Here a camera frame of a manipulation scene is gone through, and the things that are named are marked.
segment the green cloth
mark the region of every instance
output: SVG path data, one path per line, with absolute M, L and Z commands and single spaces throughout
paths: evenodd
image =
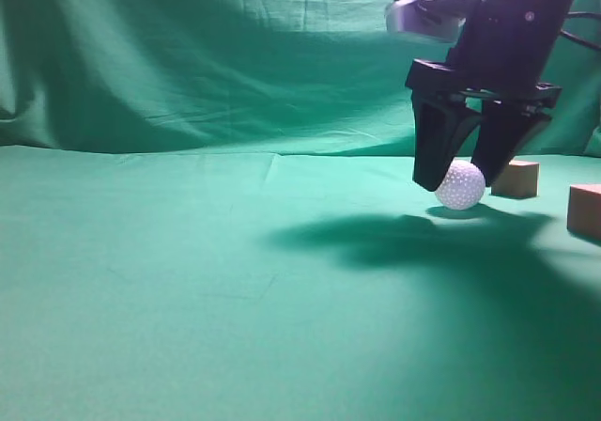
M 0 420 L 595 421 L 599 162 L 534 159 L 454 219 L 410 158 L 1 148 Z
M 0 144 L 412 156 L 407 71 L 447 48 L 389 36 L 391 1 L 0 0 Z M 525 152 L 591 143 L 600 64 L 559 40 L 545 80 L 565 91 Z

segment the wooden block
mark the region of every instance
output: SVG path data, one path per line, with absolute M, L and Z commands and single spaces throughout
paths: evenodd
M 538 195 L 539 163 L 513 160 L 492 184 L 491 194 L 511 198 Z
M 601 184 L 573 184 L 567 209 L 567 228 L 601 241 Z

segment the green backdrop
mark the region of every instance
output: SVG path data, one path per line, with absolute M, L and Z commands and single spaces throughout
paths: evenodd
M 405 76 L 446 48 L 387 35 L 390 1 L 0 0 L 0 143 L 410 156 Z M 565 92 L 527 152 L 601 156 L 599 69 L 559 40 Z

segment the white ball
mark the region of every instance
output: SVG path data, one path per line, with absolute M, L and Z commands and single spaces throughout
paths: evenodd
M 478 167 L 467 161 L 454 160 L 434 194 L 451 210 L 467 210 L 480 202 L 485 190 L 485 177 Z

